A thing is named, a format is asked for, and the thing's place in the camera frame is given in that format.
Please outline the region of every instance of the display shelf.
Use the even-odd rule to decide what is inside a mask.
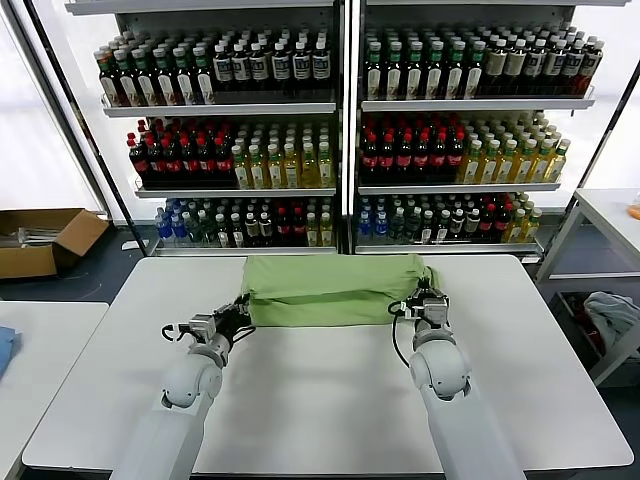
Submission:
[[[435,193],[483,193],[483,192],[551,192],[559,183],[489,183],[483,185],[391,185],[384,187],[360,186],[361,195],[407,195]]]
[[[68,2],[65,8],[73,15],[103,15],[109,13],[152,13],[193,10],[234,10],[240,8],[303,8],[331,7],[333,0],[84,0]]]
[[[540,254],[544,249],[538,243],[458,243],[442,245],[358,245],[356,254],[392,255],[417,253],[420,255],[454,254]]]
[[[127,117],[206,117],[214,115],[304,115],[333,113],[335,102],[243,103],[237,105],[176,105],[172,107],[105,107],[111,118]]]
[[[138,198],[276,198],[276,197],[332,197],[335,188],[278,188],[264,190],[207,190],[207,189],[167,189],[147,190],[138,188]]]
[[[593,86],[583,98],[476,98],[473,100],[364,100],[363,112],[444,112],[480,110],[585,110],[595,103]]]
[[[249,255],[324,255],[337,253],[335,247],[203,248],[159,247],[159,257],[246,257]]]
[[[631,0],[367,0],[367,5],[533,5],[624,7]]]

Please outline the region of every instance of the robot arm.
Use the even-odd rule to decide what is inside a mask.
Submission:
[[[415,321],[411,376],[429,413],[429,429],[448,480],[526,477],[470,375],[447,322],[448,298],[421,280],[401,303]]]
[[[151,410],[138,423],[111,480],[186,480],[191,475],[204,437],[204,420],[222,386],[233,338],[247,330],[246,299],[225,305],[213,315],[196,315],[175,330],[197,341],[172,365]],[[174,330],[171,325],[163,329]]]

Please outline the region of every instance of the open cardboard box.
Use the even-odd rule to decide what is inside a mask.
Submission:
[[[61,232],[50,245],[0,248],[0,279],[55,275],[73,266],[109,227],[82,208],[0,211],[0,234],[18,227],[55,228]]]

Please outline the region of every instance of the folded green towel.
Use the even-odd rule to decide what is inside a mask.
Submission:
[[[254,325],[329,327],[381,325],[387,306],[404,300],[420,277],[438,286],[418,255],[249,257],[243,293]]]

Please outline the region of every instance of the blue cloth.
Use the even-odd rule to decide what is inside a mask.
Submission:
[[[11,350],[15,338],[16,331],[13,328],[0,327],[0,377],[11,359]]]

